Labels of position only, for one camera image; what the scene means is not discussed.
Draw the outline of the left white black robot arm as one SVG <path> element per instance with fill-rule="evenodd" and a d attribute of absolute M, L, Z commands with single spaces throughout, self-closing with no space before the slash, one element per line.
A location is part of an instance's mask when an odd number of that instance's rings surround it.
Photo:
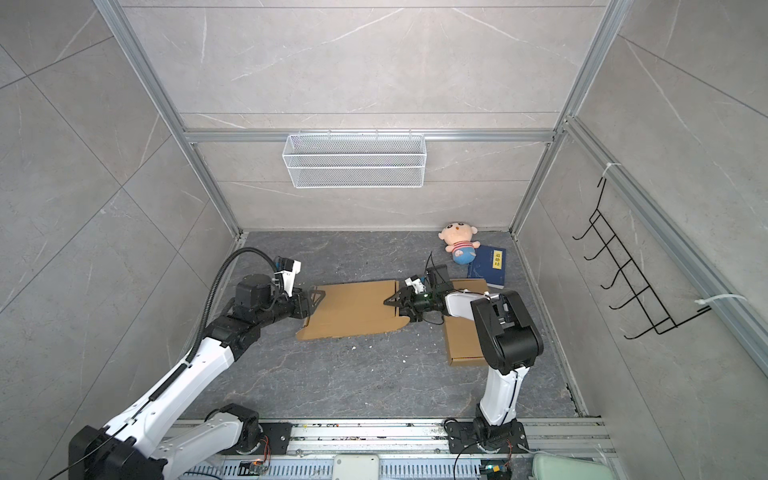
<path fill-rule="evenodd" d="M 221 373 L 286 318 L 307 319 L 324 300 L 318 289 L 279 289 L 261 274 L 244 277 L 198 347 L 132 406 L 101 428 L 86 426 L 70 441 L 65 475 L 71 479 L 176 479 L 207 457 L 234 449 L 267 453 L 268 437 L 256 411 L 230 403 L 195 429 L 172 439 L 167 432 Z"/>

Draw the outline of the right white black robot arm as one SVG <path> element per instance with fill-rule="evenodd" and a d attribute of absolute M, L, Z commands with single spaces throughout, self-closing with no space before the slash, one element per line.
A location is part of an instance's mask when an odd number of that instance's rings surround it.
<path fill-rule="evenodd" d="M 479 279 L 452 280 L 447 267 L 428 267 L 423 277 L 383 301 L 410 321 L 437 311 L 446 320 L 468 320 L 488 365 L 484 394 L 473 420 L 476 438 L 485 442 L 508 437 L 518 426 L 517 402 L 524 379 L 544 344 L 521 296 L 514 290 L 491 293 Z"/>

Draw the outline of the brown cardboard sheet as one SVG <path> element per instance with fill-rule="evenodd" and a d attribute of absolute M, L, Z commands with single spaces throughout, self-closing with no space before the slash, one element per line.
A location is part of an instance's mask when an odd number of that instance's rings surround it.
<path fill-rule="evenodd" d="M 296 333 L 299 341 L 346 338 L 394 332 L 410 323 L 384 301 L 394 295 L 396 280 L 321 285 L 325 293 L 315 312 Z"/>

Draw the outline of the brown cardboard box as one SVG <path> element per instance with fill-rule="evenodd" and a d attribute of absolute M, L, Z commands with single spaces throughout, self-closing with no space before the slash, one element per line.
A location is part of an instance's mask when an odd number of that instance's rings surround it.
<path fill-rule="evenodd" d="M 488 286 L 483 279 L 453 280 L 454 292 L 446 296 L 443 316 L 448 364 L 452 367 L 486 367 L 470 303 L 483 298 Z"/>

